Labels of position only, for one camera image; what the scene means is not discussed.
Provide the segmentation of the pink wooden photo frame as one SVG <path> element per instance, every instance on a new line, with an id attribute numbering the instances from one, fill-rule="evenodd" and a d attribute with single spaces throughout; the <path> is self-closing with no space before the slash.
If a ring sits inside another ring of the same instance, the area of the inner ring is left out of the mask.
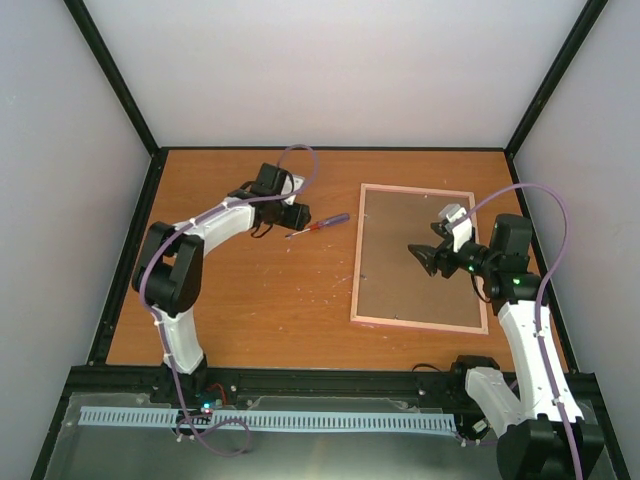
<path id="1" fill-rule="evenodd" d="M 449 204 L 471 209 L 474 194 L 363 183 L 357 220 L 350 320 L 353 323 L 486 335 L 487 305 L 469 277 L 445 279 L 425 269 L 423 251 L 439 246 L 431 229 Z"/>

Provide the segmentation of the red blue screwdriver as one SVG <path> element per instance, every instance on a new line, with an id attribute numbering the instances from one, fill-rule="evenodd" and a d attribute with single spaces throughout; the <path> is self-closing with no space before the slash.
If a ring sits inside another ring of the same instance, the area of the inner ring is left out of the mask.
<path id="1" fill-rule="evenodd" d="M 335 225 L 340 225 L 343 223 L 346 223 L 350 220 L 350 215 L 348 213 L 340 213 L 338 215 L 334 215 L 332 217 L 328 217 L 326 219 L 317 221 L 315 223 L 313 223 L 312 225 L 302 229 L 301 231 L 296 231 L 293 233 L 289 233 L 286 234 L 285 237 L 287 239 L 295 237 L 297 235 L 301 235 L 304 233 L 308 233 L 308 232 L 312 232 L 312 231 L 317 231 L 317 230 L 321 230 L 327 227 L 332 227 Z"/>

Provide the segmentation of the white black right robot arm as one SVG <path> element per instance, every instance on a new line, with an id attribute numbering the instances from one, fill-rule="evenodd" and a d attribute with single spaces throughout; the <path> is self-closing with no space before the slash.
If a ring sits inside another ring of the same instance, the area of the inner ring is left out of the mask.
<path id="1" fill-rule="evenodd" d="M 445 207 L 432 230 L 436 246 L 408 249 L 430 276 L 459 270 L 482 280 L 485 298 L 503 329 L 517 384 L 487 361 L 466 370 L 464 388 L 497 436 L 504 479 L 586 479 L 604 448 L 601 429 L 586 422 L 567 384 L 552 336 L 542 279 L 529 269 L 530 220 L 496 217 L 490 242 L 475 241 L 466 209 Z"/>

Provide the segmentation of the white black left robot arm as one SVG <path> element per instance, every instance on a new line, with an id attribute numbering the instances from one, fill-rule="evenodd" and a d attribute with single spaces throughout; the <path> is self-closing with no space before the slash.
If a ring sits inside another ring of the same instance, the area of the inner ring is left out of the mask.
<path id="1" fill-rule="evenodd" d="M 232 237 L 281 226 L 300 231 L 311 219 L 296 196 L 310 184 L 279 165 L 265 163 L 255 180 L 230 192 L 215 207 L 191 219 L 153 223 L 132 277 L 132 288 L 154 318 L 163 362 L 178 372 L 172 388 L 186 402 L 201 400 L 208 378 L 198 371 L 205 354 L 197 339 L 194 305 L 200 295 L 204 259 Z"/>

